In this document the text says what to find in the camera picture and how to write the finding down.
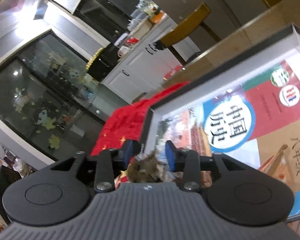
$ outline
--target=white circle with blue border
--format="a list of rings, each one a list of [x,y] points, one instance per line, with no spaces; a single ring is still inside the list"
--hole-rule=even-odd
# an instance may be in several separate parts
[[[204,123],[211,150],[230,152],[239,148],[251,136],[255,122],[255,112],[247,100],[234,96],[221,102]]]
[[[288,85],[280,90],[280,102],[284,106],[295,106],[300,100],[300,91],[294,85]]]

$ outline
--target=metal screw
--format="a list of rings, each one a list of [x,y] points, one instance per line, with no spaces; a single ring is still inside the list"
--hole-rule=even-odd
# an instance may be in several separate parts
[[[186,182],[183,187],[186,189],[186,190],[196,190],[199,188],[199,184],[194,182],[194,181],[191,181],[191,182]]]
[[[111,185],[110,182],[105,181],[105,182],[100,182],[100,183],[97,184],[97,189],[98,190],[108,190],[110,188],[112,188],[112,185]]]

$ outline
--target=red cloth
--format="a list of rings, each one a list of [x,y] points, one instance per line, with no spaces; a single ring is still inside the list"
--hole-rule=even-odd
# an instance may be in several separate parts
[[[115,110],[106,121],[91,155],[98,155],[100,151],[108,148],[120,148],[125,139],[139,140],[148,108],[185,84],[188,82],[175,84],[151,99],[143,99]]]

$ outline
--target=box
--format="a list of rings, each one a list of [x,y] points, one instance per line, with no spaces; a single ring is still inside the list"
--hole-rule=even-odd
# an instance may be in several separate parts
[[[153,105],[140,137],[149,154],[172,140],[223,152],[286,183],[300,216],[300,28],[286,26]]]

